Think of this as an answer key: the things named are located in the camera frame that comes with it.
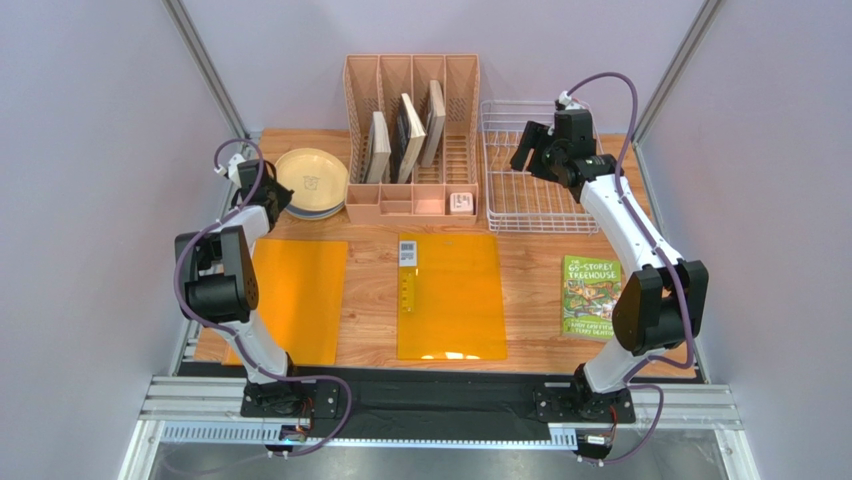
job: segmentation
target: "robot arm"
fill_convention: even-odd
[[[282,188],[268,164],[261,186],[248,206],[219,228],[199,240],[181,265],[181,283],[187,304],[206,320],[220,327],[216,332],[240,357],[254,385],[276,382],[273,375],[287,376],[292,362],[266,329],[257,312],[257,278],[251,256],[258,238],[266,235],[290,202],[292,192]],[[260,168],[258,161],[235,155],[230,162],[230,178],[246,196]],[[177,256],[197,232],[175,238]]]
[[[636,203],[627,179],[617,180],[622,191],[617,190],[615,158],[596,152],[591,113],[567,94],[556,101],[552,126],[527,122],[511,165],[514,170],[525,169],[534,177],[567,188],[601,226],[629,276],[613,310],[614,338],[575,372],[578,398],[574,408],[588,418],[597,417],[625,391],[625,377],[634,368],[684,341],[682,315],[688,315],[692,334],[698,335],[707,269],[700,261],[684,261],[663,239]],[[641,227],[624,202],[636,212]],[[655,239],[653,244],[643,229]],[[673,292],[673,279],[657,249],[676,262],[688,312],[680,311],[674,294],[668,295]]]

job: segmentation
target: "orange acrylic board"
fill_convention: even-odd
[[[297,365],[333,365],[343,305],[346,242],[260,239],[252,263],[258,313]],[[223,365],[240,365],[228,348]]]
[[[400,360],[505,360],[497,238],[399,236]]]

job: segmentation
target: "gray floor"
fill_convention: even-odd
[[[619,432],[611,457],[638,442],[639,435]],[[174,469],[198,471],[228,465],[265,450],[253,445],[163,444],[151,480],[191,478]],[[328,447],[304,458],[261,459],[203,478],[335,480],[716,480],[727,479],[712,431],[657,432],[629,462],[602,469],[578,464],[569,452],[529,450],[452,450],[378,447]]]

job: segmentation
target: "stack of plates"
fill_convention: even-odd
[[[334,155],[316,148],[299,148],[275,162],[278,183],[293,190],[287,212],[302,220],[321,220],[343,209],[346,166]]]

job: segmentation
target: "white wall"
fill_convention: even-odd
[[[350,53],[478,53],[482,99],[551,100],[618,70],[643,104],[701,0],[185,0],[250,130],[347,128]],[[598,129],[626,131],[629,93],[589,86]]]
[[[115,478],[225,122],[159,1],[0,7],[0,478]]]
[[[728,0],[643,147],[765,479],[849,478],[852,9]]]

